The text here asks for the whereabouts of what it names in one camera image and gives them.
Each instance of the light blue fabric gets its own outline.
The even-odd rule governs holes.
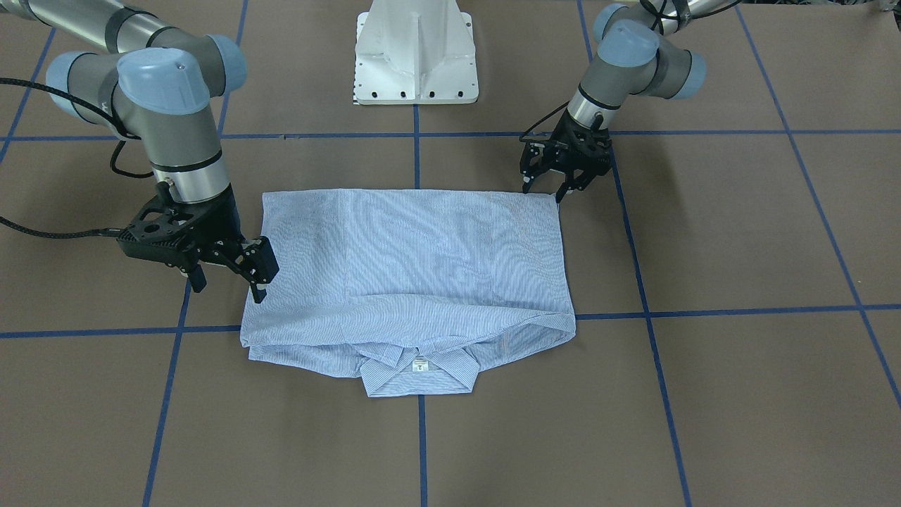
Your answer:
[[[553,196],[304,190],[263,211],[280,271],[244,307],[250,359],[362,377],[373,397],[471,392],[576,333]]]

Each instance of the white bracket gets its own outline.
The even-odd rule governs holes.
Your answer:
[[[478,98],[472,16],[455,0],[373,0],[357,18],[355,104],[470,104]]]

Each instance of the blue plastic cap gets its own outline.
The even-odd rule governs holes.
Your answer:
[[[707,77],[707,63],[701,55],[691,53],[691,69],[688,71],[688,77],[685,84],[671,98],[691,98],[701,89],[704,79]]]
[[[147,48],[124,54],[116,68],[119,88],[133,103],[163,115],[192,115],[210,103],[200,64],[174,48]]]
[[[601,40],[604,39],[604,30],[606,30],[607,24],[610,23],[610,18],[614,17],[616,11],[623,8],[625,8],[625,5],[623,4],[610,4],[607,7],[604,7],[601,14],[597,15],[595,24],[591,27],[591,33],[595,37],[595,42],[601,42]]]
[[[50,66],[47,67],[47,86],[58,88],[68,93],[68,71],[72,68],[72,64],[75,63],[75,60],[78,60],[79,57],[86,54],[96,53],[69,51],[68,53],[62,53],[53,59]],[[53,99],[53,102],[63,111],[73,115],[75,118],[84,119],[78,111],[75,110],[75,105],[72,104],[70,100],[55,95],[50,95],[50,98]]]
[[[623,19],[610,27],[597,56],[616,67],[640,67],[657,56],[660,37],[641,23]]]
[[[224,35],[207,35],[207,37],[213,39],[223,58],[225,93],[244,86],[244,81],[247,80],[247,61],[238,44]]]

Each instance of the shirt label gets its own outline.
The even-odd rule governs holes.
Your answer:
[[[414,359],[413,360],[413,371],[414,372],[428,372],[429,371],[429,361],[427,359]]]

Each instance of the robotic arm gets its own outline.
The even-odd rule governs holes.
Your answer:
[[[70,115],[114,132],[124,127],[143,140],[156,196],[119,232],[123,252],[178,267],[195,292],[206,285],[200,262],[228,267],[261,302],[278,263],[265,236],[241,234],[210,109],[210,97],[246,79],[238,46],[222,35],[195,37],[116,0],[0,0],[2,12],[55,26],[110,53],[62,54],[48,67],[47,82],[106,113],[53,96]]]
[[[716,14],[723,0],[641,0],[612,4],[595,20],[597,58],[578,84],[550,137],[523,135],[523,192],[547,171],[562,172],[557,202],[610,170],[609,125],[629,95],[692,97],[704,83],[704,59],[664,36],[692,19]]]

